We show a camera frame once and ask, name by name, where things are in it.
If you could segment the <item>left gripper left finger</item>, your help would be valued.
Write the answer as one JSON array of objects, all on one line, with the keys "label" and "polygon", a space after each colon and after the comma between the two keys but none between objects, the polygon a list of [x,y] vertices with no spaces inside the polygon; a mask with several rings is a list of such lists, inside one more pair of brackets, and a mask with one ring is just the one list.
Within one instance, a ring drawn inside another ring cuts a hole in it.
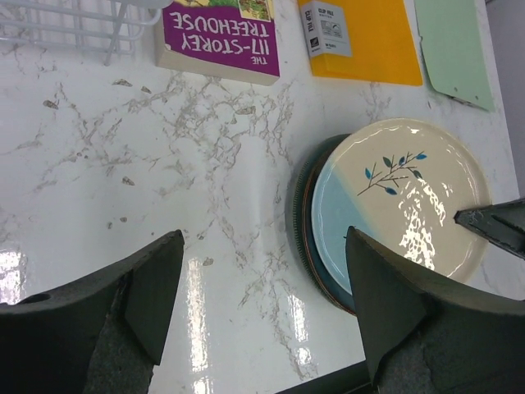
[{"label": "left gripper left finger", "polygon": [[183,265],[171,231],[73,282],[1,305],[3,393],[146,393]]}]

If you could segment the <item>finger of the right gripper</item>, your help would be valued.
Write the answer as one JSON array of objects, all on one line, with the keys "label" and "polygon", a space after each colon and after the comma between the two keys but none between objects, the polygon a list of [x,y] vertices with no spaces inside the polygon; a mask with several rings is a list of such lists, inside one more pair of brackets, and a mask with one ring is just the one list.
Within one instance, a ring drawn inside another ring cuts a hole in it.
[{"label": "finger of the right gripper", "polygon": [[524,259],[524,198],[459,210],[454,220],[493,245]]}]

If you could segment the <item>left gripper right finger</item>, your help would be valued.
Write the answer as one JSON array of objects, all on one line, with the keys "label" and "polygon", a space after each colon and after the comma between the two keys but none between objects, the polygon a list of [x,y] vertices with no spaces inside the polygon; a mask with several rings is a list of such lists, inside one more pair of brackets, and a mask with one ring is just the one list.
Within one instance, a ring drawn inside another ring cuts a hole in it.
[{"label": "left gripper right finger", "polygon": [[350,227],[346,256],[380,393],[522,393],[524,303],[413,263]]}]

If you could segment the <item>grey-green ribbed plate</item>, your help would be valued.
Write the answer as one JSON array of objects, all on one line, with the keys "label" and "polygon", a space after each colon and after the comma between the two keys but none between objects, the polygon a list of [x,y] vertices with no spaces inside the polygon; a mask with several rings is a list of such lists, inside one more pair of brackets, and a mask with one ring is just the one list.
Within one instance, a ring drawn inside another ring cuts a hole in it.
[{"label": "grey-green ribbed plate", "polygon": [[303,266],[308,275],[315,282],[323,284],[335,283],[330,273],[325,268],[313,239],[311,204],[313,190],[319,172],[331,155],[333,150],[349,134],[335,135],[311,148],[304,156],[294,175],[293,198],[290,201],[291,228],[290,234],[294,237]]}]

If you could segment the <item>dark blue floral plate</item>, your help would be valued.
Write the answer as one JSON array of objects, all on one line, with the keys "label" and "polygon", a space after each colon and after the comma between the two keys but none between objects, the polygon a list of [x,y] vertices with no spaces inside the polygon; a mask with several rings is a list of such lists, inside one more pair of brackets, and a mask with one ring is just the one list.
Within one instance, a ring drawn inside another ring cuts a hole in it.
[{"label": "dark blue floral plate", "polygon": [[320,282],[315,282],[312,277],[310,277],[310,278],[312,279],[313,284],[316,286],[316,288],[325,296],[325,298],[330,303],[332,303],[335,307],[344,310],[348,314],[355,315],[354,299],[353,299],[352,295],[349,294],[341,285],[339,285],[337,282],[323,284],[323,283],[320,283]]}]

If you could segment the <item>cream blue leaf plate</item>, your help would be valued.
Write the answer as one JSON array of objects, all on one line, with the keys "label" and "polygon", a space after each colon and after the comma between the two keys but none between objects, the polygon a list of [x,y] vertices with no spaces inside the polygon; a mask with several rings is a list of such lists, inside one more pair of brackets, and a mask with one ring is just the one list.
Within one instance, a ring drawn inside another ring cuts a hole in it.
[{"label": "cream blue leaf plate", "polygon": [[486,177],[460,141],[423,121],[389,119],[349,135],[327,159],[313,192],[313,236],[327,271],[349,294],[349,227],[466,282],[487,243],[454,215],[490,203]]}]

